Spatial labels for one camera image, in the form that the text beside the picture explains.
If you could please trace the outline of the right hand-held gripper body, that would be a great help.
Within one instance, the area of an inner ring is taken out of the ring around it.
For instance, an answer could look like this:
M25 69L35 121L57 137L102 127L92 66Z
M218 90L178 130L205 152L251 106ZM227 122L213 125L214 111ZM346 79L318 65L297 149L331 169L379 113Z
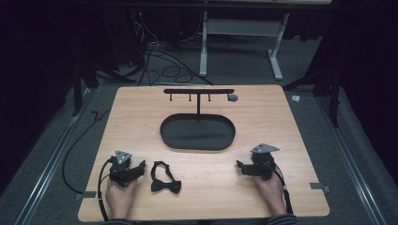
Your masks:
M251 150L253 164L247 169L248 175L260 176L265 181L270 179L276 170L276 163L271 155L275 151L279 151L279 148L266 143L255 146Z

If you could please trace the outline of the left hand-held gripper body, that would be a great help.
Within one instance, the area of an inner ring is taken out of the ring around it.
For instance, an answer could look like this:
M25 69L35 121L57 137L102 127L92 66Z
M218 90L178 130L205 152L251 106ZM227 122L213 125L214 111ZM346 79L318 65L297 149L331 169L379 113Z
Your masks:
M127 187L130 182L127 181L127 173L130 168L131 154L120 150L115 151L115 156L112 157L112 166L110 169L110 179L120 187Z

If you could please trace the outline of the person's left hand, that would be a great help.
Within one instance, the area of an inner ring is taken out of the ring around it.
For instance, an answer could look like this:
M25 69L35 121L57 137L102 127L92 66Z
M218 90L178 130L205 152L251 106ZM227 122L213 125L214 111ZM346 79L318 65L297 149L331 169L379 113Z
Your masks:
M137 181L129 182L126 187L121 187L117 182L108 181L106 190L106 202L110 209L110 218L123 218L129 215L134 198L134 190Z

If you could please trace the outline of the person's right hand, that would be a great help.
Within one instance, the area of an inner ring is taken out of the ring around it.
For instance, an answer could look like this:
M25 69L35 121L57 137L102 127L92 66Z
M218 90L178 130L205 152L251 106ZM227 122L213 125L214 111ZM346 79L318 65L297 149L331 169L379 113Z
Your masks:
M273 218L285 215L286 206L283 201L283 187L279 177L274 173L268 180L260 176L253 177L263 200L268 205L269 212Z

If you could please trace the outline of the grey tape piece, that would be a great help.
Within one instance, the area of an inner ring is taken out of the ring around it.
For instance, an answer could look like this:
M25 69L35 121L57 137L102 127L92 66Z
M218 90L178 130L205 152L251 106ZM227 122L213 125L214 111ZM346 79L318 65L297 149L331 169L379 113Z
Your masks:
M311 189L319 189L322 190L324 193L330 193L331 189L329 186L324 186L322 183L310 183Z
M84 199L84 198L90 198L90 199L92 199L92 198L95 198L96 195L97 195L97 192L96 192L96 191L85 191L85 192L83 192L83 193L77 193L77 194L75 195L74 200L79 201L79 200L82 200L82 199Z

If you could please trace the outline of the person's left striped sleeve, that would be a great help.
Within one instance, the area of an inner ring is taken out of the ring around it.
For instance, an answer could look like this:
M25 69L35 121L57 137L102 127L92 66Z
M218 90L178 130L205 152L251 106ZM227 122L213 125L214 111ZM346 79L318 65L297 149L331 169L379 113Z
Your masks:
M135 225L132 221L124 218L113 218L104 221L101 225Z

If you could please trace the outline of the person's striped sleeve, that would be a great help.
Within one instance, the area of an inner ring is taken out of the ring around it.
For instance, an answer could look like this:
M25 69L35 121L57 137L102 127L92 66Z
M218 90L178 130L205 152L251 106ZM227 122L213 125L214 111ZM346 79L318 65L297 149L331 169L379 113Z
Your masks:
M124 218L113 218L104 221L101 225L135 225L132 221Z
M268 225L299 225L299 221L296 216L285 214L270 218L268 220Z

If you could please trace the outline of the black hook rack with oval tray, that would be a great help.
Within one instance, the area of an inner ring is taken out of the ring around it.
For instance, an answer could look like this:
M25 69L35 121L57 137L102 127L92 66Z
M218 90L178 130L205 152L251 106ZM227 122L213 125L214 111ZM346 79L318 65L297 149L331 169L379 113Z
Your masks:
M221 151L235 139L234 123L220 114L201 113L201 96L235 94L234 89L164 89L164 94L173 100L173 95L196 95L195 113L175 113L166 117L160 127L162 141L174 149Z

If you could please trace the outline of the person's right striped sleeve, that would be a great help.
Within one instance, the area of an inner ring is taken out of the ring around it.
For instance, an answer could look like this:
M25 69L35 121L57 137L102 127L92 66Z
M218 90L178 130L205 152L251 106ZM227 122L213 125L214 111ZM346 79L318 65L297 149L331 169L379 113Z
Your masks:
M296 216L285 214L270 218L268 220L268 225L299 225L299 221Z

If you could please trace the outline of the black metal stand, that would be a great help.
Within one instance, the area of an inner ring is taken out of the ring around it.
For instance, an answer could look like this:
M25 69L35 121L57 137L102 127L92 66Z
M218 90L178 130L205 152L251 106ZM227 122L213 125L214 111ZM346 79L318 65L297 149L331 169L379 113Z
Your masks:
M337 111L340 93L340 72L331 67L324 67L312 72L296 81L283 86L284 91L290 91L304 84L313 84L315 97L329 96L329 118L335 127L338 127Z
M78 113L83 109L82 83L85 83L89 89L97 89L99 87L99 81L96 75L97 71L103 72L117 81L124 83L134 83L134 80L123 77L122 75L119 75L116 72L101 66L100 64L85 58L79 58L73 67L73 116L77 116Z

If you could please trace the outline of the metal floor rail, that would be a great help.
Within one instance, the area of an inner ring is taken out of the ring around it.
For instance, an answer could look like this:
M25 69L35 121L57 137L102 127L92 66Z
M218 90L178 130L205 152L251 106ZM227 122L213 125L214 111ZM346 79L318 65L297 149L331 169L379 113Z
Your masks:
M67 144L69 143L70 137L72 136L78 121L81 118L83 110L86 108L87 104L90 102L93 97L95 91L89 88L86 88L83 93L83 103L82 108L69 119L69 123L66 126L64 132L62 133L56 147L51 154L48 162L46 163L45 168L42 173L38 177L38 181L36 182L33 190L31 191L28 200L19 216L17 217L14 225L29 225L32 220L33 215L35 215L37 208L47 191L48 186L51 184L55 172L59 165L61 164L62 158L66 155Z
M317 97L315 99L319 109L327 120L329 128L334 136L334 139L338 143L339 150L341 152L344 165L350 176L355 190L360 198L360 201L365 208L368 218L371 220L373 225L387 225L387 222L380 210L380 207L375 201L375 196L370 190L368 184L366 183L360 169L350 153L350 149L346 144L343 134L329 118L329 108L326 101L322 97Z

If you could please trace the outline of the white metal desk frame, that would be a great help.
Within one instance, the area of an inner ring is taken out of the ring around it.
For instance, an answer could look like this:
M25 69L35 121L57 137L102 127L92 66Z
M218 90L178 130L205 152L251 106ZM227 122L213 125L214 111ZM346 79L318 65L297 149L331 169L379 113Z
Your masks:
M273 75L276 81L283 79L283 74L277 59L283 34L287 26L289 14L285 13L278 21L249 21L239 19L213 19L209 18L207 12L202 13L202 49L200 54L199 75L207 75L207 36L229 35L229 36L258 36L275 38L272 49L267 50Z

